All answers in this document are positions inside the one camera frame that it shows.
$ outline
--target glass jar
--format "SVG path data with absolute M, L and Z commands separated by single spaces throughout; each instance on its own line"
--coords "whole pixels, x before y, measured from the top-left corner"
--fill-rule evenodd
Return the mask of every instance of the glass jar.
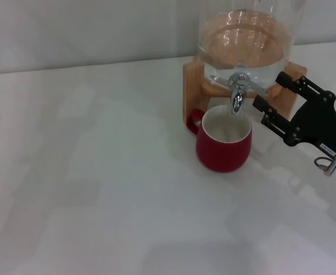
M 198 58 L 205 77 L 230 89 L 244 73 L 262 88 L 274 85 L 289 59 L 305 0 L 202 0 Z

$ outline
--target red mug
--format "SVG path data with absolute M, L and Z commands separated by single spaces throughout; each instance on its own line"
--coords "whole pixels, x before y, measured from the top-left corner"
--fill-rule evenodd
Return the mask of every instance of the red mug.
M 196 152 L 207 168 L 216 172 L 232 172 L 248 159 L 252 143 L 252 124 L 243 113 L 231 116 L 228 106 L 216 106 L 206 113 L 194 109 L 188 129 L 197 135 Z

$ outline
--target wooden dispenser stand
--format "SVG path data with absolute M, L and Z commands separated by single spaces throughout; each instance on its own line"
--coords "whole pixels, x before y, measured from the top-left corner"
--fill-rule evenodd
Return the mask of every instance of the wooden dispenser stand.
M 188 116 L 195 108 L 204 112 L 207 111 L 211 97 L 231 97 L 232 92 L 213 85 L 205 80 L 205 65 L 197 60 L 183 66 L 183 120 L 186 124 Z M 295 63 L 289 62 L 284 70 L 294 80 L 307 74 L 307 69 Z M 253 99 L 257 93 L 247 93 L 247 98 Z M 295 103 L 297 94 L 275 84 L 268 89 L 268 96 L 265 98 L 278 112 L 288 118 Z

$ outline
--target metal spigot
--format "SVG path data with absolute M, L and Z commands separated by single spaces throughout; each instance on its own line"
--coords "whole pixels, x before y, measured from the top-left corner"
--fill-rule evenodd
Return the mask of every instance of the metal spigot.
M 232 114 L 238 115 L 242 109 L 246 98 L 247 90 L 253 89 L 261 96 L 267 96 L 266 89 L 252 82 L 249 76 L 245 73 L 235 73 L 229 78 L 229 86 L 232 90 L 232 98 L 230 105 L 232 107 Z

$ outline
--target table surface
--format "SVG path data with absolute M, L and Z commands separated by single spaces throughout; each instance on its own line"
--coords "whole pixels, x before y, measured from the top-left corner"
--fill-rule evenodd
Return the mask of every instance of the table surface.
M 200 165 L 189 60 L 0 75 L 0 275 L 336 275 L 336 173 L 256 116 L 241 169 Z M 336 43 L 291 61 L 336 94 Z

